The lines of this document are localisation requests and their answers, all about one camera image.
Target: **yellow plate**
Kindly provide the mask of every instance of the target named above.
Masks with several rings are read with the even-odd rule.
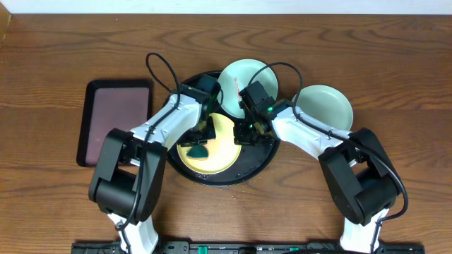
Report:
[[[209,156],[204,159],[192,159],[186,156],[191,147],[177,145],[177,153],[182,162],[191,170],[201,174],[216,174],[226,170],[237,160],[242,148],[234,144],[234,122],[226,116],[212,113],[216,139],[208,140],[204,147]]]

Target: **green connector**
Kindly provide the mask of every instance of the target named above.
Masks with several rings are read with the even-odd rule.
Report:
[[[198,254],[207,254],[207,246],[199,246]]]

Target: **round black plate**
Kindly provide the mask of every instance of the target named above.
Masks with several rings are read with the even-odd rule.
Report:
[[[185,85],[192,85],[199,80],[203,75],[207,74],[214,78],[218,78],[221,71],[211,71],[207,73],[201,73],[195,75],[182,82]],[[223,109],[218,111],[219,114],[229,117],[233,122],[237,122],[238,119],[226,113]],[[268,163],[275,156],[278,146],[280,144],[279,140],[269,140],[267,143],[260,145],[243,145],[240,151],[239,157],[233,165],[223,172],[217,174],[200,174],[190,168],[188,168],[180,159],[177,153],[177,146],[173,147],[168,151],[167,160],[182,176],[185,176],[189,180],[195,181],[196,183],[205,184],[208,186],[231,186],[244,181],[248,181],[259,172],[264,169]]]

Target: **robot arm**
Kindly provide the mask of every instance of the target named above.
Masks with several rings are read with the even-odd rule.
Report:
[[[293,102],[284,99],[275,103],[259,82],[244,88],[240,95],[241,107],[245,110],[246,118],[251,121],[234,130],[235,142],[252,144],[264,137],[279,138],[316,158],[320,162],[331,197],[345,217],[341,246],[345,250],[370,253],[375,222],[388,213],[400,190],[386,167],[348,143],[330,137],[328,133],[369,147],[389,162],[375,134],[365,128],[356,133],[338,130],[306,115]],[[296,118],[294,107],[308,124]],[[248,130],[242,127],[246,125],[250,126]],[[318,131],[311,126],[325,131]],[[250,135],[254,138],[243,138]],[[352,167],[364,162],[367,163],[367,168],[355,175]],[[395,171],[391,163],[388,166]]]
[[[113,129],[108,133],[88,195],[115,225],[124,223],[131,213],[138,185],[134,174],[118,166],[138,166],[141,150],[146,148],[138,207],[131,223],[124,229],[125,234],[120,234],[123,250],[126,250],[124,237],[127,237],[132,253],[152,253],[154,250],[158,235],[151,214],[160,196],[167,150],[176,142],[195,145],[215,137],[209,114],[219,90],[216,79],[209,76],[203,76],[196,87],[181,85],[177,108],[155,126],[146,144],[143,142],[149,127],[174,107],[177,94],[170,95],[166,105],[141,126],[130,132]]]

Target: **wooden table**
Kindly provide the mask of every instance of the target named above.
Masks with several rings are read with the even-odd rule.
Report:
[[[15,15],[0,49],[2,253],[68,253],[74,241],[117,238],[88,200],[93,170],[76,164],[85,87],[149,77],[147,52],[167,57],[181,80],[254,58],[338,88],[353,105],[352,129],[375,131],[408,189],[408,213],[381,238],[450,252],[450,17]],[[278,96],[291,98],[297,76],[275,71]],[[155,109],[166,96],[155,88]],[[288,144],[238,186],[200,186],[168,166],[153,221],[160,235],[193,241],[337,240],[343,230],[318,162]]]

